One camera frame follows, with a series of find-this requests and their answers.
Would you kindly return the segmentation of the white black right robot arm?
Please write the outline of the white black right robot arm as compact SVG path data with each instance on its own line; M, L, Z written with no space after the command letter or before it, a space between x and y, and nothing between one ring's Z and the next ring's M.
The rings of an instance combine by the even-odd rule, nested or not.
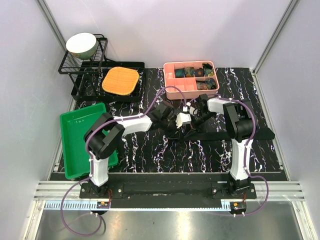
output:
M194 133L191 141L231 140L232 162L228 173L227 192L232 198L239 198L251 185L249 171L250 151L257 130L256 117L249 99L235 100L201 94L196 99L199 109L191 116ZM201 132L201 125L217 114L224 116L226 131Z

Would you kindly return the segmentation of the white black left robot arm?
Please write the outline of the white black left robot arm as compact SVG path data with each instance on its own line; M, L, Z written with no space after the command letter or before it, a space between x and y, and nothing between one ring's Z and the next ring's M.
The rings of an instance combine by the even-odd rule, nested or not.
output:
M168 133L177 130L174 107L167 101L161 102L145 113L132 116L112 116L103 113L83 139L89 154L90 192L97 198L108 193L109 158L114 154L123 136L162 129Z

